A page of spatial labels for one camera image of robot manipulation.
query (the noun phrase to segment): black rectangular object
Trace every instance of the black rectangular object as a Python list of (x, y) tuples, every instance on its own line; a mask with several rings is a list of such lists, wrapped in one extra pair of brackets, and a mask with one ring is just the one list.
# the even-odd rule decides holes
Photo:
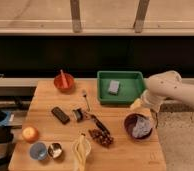
[(59, 107), (54, 107), (51, 112), (54, 116), (57, 117), (63, 124), (66, 124), (70, 121), (70, 118), (68, 115), (66, 115)]

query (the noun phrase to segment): red bowl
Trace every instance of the red bowl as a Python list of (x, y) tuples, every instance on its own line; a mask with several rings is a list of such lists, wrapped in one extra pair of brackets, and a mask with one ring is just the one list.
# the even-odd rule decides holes
[(138, 113), (132, 113), (130, 115), (128, 115), (126, 118), (125, 118), (125, 121), (124, 121), (124, 127), (125, 127), (125, 130), (126, 132), (128, 133), (128, 135), (132, 138), (132, 139), (145, 139), (147, 137), (149, 137), (152, 133), (152, 128), (150, 130), (150, 132), (143, 136), (143, 137), (140, 137), (140, 138), (136, 138), (133, 136), (132, 134), (132, 131), (133, 131), (133, 128), (136, 126), (136, 122), (137, 122), (137, 117), (140, 116), (140, 117), (144, 117), (144, 118), (147, 118), (146, 116), (142, 115), (142, 114), (138, 114)]
[(67, 74), (67, 73), (64, 73), (64, 74), (65, 74), (65, 78), (68, 82), (68, 87), (64, 88), (61, 74), (57, 75), (54, 78), (54, 85), (61, 92), (68, 92), (68, 91), (72, 90), (72, 88), (74, 87), (74, 77), (70, 74)]

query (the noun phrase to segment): blue object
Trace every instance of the blue object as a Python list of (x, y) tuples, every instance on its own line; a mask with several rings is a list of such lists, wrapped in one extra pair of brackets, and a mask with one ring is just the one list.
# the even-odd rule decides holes
[(37, 142), (30, 148), (30, 156), (34, 160), (43, 160), (47, 156), (47, 148), (44, 143)]
[(6, 114), (5, 119), (0, 121), (0, 126), (7, 126), (9, 125), (9, 119), (11, 117), (11, 111), (3, 111)]

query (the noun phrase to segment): blue bowl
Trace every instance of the blue bowl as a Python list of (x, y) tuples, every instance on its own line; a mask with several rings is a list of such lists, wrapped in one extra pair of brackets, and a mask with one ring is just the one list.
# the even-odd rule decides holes
[(43, 160), (47, 156), (47, 148), (44, 143), (37, 142), (30, 148), (30, 156), (34, 160)]

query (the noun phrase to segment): green plastic bin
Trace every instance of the green plastic bin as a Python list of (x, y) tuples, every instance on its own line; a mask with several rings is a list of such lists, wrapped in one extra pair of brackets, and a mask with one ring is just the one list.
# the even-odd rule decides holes
[[(110, 81), (120, 82), (117, 95), (110, 94)], [(98, 71), (97, 96), (101, 104), (131, 104), (145, 90), (143, 75), (139, 71)]]

